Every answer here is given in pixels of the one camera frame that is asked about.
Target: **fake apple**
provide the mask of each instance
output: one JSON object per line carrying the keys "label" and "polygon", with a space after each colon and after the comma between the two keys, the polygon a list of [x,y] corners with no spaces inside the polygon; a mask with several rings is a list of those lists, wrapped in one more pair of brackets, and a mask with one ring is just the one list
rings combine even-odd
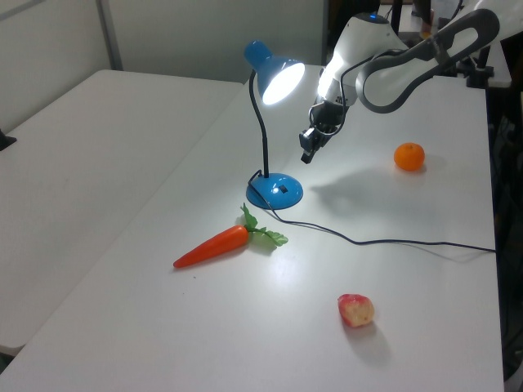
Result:
{"label": "fake apple", "polygon": [[349,327],[360,327],[373,321],[374,306],[366,296],[343,294],[337,299],[337,308]]}

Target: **lamp shade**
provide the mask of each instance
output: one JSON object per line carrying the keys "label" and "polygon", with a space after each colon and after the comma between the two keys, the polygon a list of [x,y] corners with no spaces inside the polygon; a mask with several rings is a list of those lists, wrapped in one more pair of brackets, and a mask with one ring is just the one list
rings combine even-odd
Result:
{"label": "lamp shade", "polygon": [[245,47],[245,59],[258,76],[258,91],[266,105],[279,102],[302,80],[305,65],[282,56],[274,56],[261,41],[252,41]]}

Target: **desk lamp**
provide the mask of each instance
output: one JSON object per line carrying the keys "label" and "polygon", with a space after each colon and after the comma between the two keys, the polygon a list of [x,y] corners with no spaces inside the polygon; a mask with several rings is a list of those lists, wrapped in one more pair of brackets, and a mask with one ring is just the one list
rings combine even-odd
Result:
{"label": "desk lamp", "polygon": [[245,59],[253,67],[248,81],[249,95],[261,128],[263,144],[263,173],[249,183],[247,199],[257,207],[275,210],[288,208],[298,203],[303,196],[301,184],[282,173],[269,173],[267,134],[262,115],[254,96],[254,77],[257,74],[258,91],[265,105],[273,105],[290,94],[305,73],[305,65],[281,56],[273,56],[261,41],[253,41],[245,47]]}

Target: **orange carrot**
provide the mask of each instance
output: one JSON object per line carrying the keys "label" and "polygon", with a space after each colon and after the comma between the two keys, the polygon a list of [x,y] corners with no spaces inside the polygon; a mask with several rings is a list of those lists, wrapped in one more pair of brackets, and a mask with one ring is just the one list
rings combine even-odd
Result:
{"label": "orange carrot", "polygon": [[247,243],[249,233],[259,233],[270,238],[276,247],[281,247],[287,243],[287,237],[280,233],[269,231],[266,227],[258,229],[256,227],[258,221],[250,214],[245,203],[240,207],[240,209],[245,215],[245,226],[233,226],[226,231],[222,231],[215,235],[211,239],[208,239],[189,253],[176,260],[174,262],[174,268],[187,267],[199,263],[200,261],[210,259],[211,257],[219,256],[223,253],[235,250]]}
{"label": "orange carrot", "polygon": [[248,231],[243,226],[236,225],[208,239],[195,249],[174,262],[174,268],[187,267],[219,256],[245,245],[248,241]]}

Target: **orange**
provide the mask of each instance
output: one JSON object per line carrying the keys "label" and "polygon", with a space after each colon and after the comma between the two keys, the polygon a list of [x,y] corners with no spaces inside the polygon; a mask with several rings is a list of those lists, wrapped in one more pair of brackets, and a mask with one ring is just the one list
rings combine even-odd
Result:
{"label": "orange", "polygon": [[425,161],[425,151],[416,143],[404,143],[394,152],[394,162],[408,172],[419,170]]}

